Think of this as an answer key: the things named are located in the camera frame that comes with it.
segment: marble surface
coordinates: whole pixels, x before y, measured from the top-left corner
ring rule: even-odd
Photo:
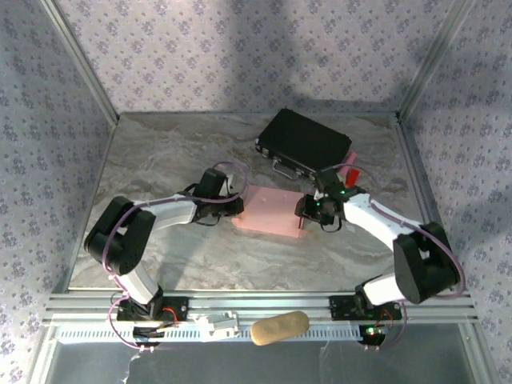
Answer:
[[[272,119],[267,114],[130,114],[121,117],[88,232],[116,195],[153,199],[172,195],[221,160],[243,162],[250,183],[311,192],[307,179],[291,181],[272,171],[254,140]],[[405,216],[420,219],[410,192],[389,115],[309,115],[353,141],[361,174],[358,184]],[[284,238],[235,228],[223,219],[213,228],[189,224],[154,232],[142,263],[164,290],[352,290],[390,270],[392,253],[363,229],[345,224],[328,234],[307,222],[304,238]],[[111,287],[100,264],[79,252],[71,288]]]

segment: white robotic arm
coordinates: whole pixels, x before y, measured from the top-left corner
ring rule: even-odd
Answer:
[[[171,196],[171,198],[182,197],[181,194]],[[152,231],[156,231],[168,226],[192,222],[197,208],[195,202],[185,200],[150,206],[143,208],[143,210],[155,216]],[[147,305],[158,292],[158,284],[148,274],[141,262],[128,274],[116,275],[116,277],[130,297],[140,304]]]
[[[373,201],[363,189],[345,188],[333,169],[318,172],[315,182],[315,195],[301,199],[296,215],[321,225],[338,217],[340,223],[360,226],[393,251],[393,274],[377,276],[356,287],[361,312],[404,299],[419,304],[463,280],[439,224],[423,225],[404,218]]]

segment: pink foam block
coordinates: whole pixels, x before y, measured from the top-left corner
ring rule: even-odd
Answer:
[[[295,206],[304,194],[265,186],[248,186],[244,211],[232,223],[240,229],[300,238],[307,232],[295,216]]]

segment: red object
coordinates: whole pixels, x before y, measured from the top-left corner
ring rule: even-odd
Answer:
[[[355,182],[358,180],[358,177],[359,177],[359,171],[356,170],[355,168],[350,169],[349,173],[346,176],[345,186],[347,188],[355,186]]]
[[[351,169],[350,168],[350,164],[354,164],[355,162],[355,159],[358,158],[358,156],[356,155],[355,152],[350,152],[349,156],[345,159],[344,163],[346,164],[346,166],[342,166],[339,170],[339,173],[343,176],[343,178],[346,180],[346,176],[348,175],[349,173],[349,170]]]
[[[162,310],[164,310],[165,312],[171,312],[174,316],[174,321],[173,322],[178,322],[178,316],[176,316],[176,312],[174,312],[174,310],[170,307],[167,307],[167,306],[164,306],[162,308]]]

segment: floral wallpaper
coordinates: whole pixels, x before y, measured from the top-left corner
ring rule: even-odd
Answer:
[[[118,113],[397,110],[451,0],[59,0]]]
[[[478,1],[406,128],[512,383],[512,4]]]
[[[36,0],[0,0],[0,382],[22,382],[110,127]]]

